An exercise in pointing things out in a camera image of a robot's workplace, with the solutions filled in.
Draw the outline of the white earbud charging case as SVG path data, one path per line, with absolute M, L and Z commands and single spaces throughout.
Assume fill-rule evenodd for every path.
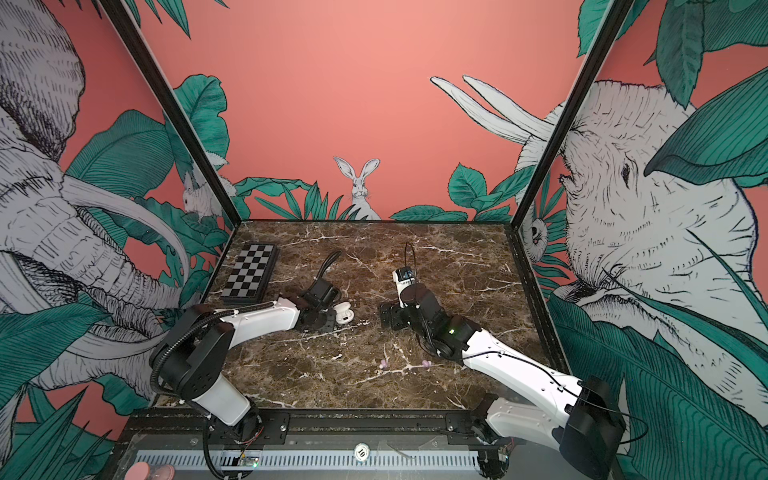
M 347 325 L 354 320 L 355 314 L 350 302 L 341 302 L 335 305 L 333 310 L 335 312 L 335 323 L 339 326 Z

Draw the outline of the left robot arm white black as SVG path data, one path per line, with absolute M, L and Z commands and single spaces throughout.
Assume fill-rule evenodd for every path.
M 224 375 L 229 351 L 276 332 L 331 332 L 354 319 L 348 302 L 337 302 L 339 290 L 317 278 L 298 296 L 260 304 L 214 309 L 198 304 L 153 350 L 150 386 L 154 392 L 191 405 L 233 441 L 246 444 L 263 431 L 259 409 Z

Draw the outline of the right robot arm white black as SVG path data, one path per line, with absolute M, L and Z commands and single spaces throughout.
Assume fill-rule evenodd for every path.
M 549 368 L 504 344 L 463 315 L 448 313 L 424 284 L 403 288 L 379 307 L 384 327 L 409 328 L 427 351 L 504 384 L 528 401 L 497 398 L 480 421 L 480 435 L 516 437 L 548 446 L 591 479 L 608 478 L 626 429 L 608 384 Z

